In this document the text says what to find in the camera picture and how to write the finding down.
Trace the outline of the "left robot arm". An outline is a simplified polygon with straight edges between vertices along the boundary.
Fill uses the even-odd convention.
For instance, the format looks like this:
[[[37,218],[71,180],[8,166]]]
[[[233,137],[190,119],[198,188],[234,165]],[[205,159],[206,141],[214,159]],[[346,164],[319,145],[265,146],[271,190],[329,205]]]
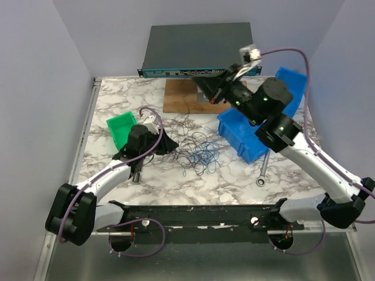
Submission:
[[[105,227],[98,223],[104,216],[98,213],[97,202],[138,172],[147,156],[167,155],[178,147],[164,130],[132,126],[127,143],[103,170],[81,183],[65,183],[58,188],[45,229],[64,241],[82,245],[95,229]]]

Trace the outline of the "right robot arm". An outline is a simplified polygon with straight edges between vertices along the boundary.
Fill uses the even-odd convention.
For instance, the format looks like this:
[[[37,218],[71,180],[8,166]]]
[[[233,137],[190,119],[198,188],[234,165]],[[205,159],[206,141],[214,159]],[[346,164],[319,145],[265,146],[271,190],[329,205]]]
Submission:
[[[304,135],[300,124],[284,114],[293,100],[284,81],[267,78],[252,92],[238,80],[239,72],[234,64],[221,74],[197,75],[192,80],[210,103],[225,101],[242,113],[251,126],[257,126],[255,135],[261,143],[293,161],[325,191],[315,197],[279,200],[270,212],[270,224],[283,229],[298,220],[323,220],[336,228],[349,227],[362,213],[374,181],[338,165]]]

